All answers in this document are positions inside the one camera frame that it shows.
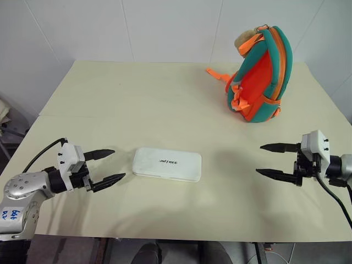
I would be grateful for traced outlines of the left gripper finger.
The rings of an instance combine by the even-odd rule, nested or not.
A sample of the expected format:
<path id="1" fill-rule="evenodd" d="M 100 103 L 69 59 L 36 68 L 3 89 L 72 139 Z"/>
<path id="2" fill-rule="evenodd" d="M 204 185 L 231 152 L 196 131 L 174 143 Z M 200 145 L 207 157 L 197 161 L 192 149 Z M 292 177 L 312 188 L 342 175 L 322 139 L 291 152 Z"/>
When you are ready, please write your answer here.
<path id="1" fill-rule="evenodd" d="M 100 160 L 114 153 L 115 153 L 115 150 L 110 150 L 110 149 L 93 150 L 93 151 L 85 152 L 84 158 L 85 158 L 85 161 Z"/>
<path id="2" fill-rule="evenodd" d="M 112 185 L 114 185 L 115 183 L 123 179 L 125 175 L 126 175 L 125 173 L 114 174 L 103 178 L 101 181 L 97 183 L 92 183 L 92 191 L 95 193 L 103 189 L 106 189 L 108 187 L 111 187 Z"/>

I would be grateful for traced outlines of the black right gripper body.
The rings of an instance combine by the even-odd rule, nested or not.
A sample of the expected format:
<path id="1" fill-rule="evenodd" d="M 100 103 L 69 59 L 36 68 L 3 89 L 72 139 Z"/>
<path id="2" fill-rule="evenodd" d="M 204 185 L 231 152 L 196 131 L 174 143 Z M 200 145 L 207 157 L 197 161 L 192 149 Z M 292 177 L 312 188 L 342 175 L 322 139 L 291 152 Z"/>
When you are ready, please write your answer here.
<path id="1" fill-rule="evenodd" d="M 310 161 L 302 151 L 297 153 L 297 160 L 294 162 L 293 176 L 295 177 L 295 185 L 302 186 L 303 178 L 318 178 L 321 173 L 321 157 L 317 153 L 312 154 Z"/>

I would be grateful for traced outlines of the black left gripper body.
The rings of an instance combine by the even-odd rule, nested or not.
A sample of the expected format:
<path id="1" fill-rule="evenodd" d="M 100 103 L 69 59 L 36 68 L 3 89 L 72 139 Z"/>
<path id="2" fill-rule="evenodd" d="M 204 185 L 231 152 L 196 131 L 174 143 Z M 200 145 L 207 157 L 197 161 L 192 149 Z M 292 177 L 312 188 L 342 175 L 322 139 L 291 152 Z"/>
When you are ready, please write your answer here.
<path id="1" fill-rule="evenodd" d="M 78 172 L 72 172 L 69 179 L 74 189 L 85 188 L 86 191 L 93 191 L 93 182 L 86 163 L 83 163 Z"/>

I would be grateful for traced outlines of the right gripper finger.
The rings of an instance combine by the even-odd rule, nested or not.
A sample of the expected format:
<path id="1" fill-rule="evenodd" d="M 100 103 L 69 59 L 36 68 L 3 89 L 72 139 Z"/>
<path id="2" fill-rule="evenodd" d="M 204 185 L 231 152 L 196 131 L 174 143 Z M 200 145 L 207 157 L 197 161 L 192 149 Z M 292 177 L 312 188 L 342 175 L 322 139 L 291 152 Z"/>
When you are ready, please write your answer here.
<path id="1" fill-rule="evenodd" d="M 292 183 L 296 186 L 301 186 L 300 176 L 284 173 L 281 170 L 275 170 L 275 169 L 256 169 L 256 171 L 268 178 L 282 181 L 282 182 Z"/>
<path id="2" fill-rule="evenodd" d="M 277 152 L 277 153 L 285 153 L 285 152 L 299 152 L 300 143 L 297 144 L 288 144 L 288 143 L 274 143 L 274 144 L 266 144 L 260 146 L 260 149 Z"/>

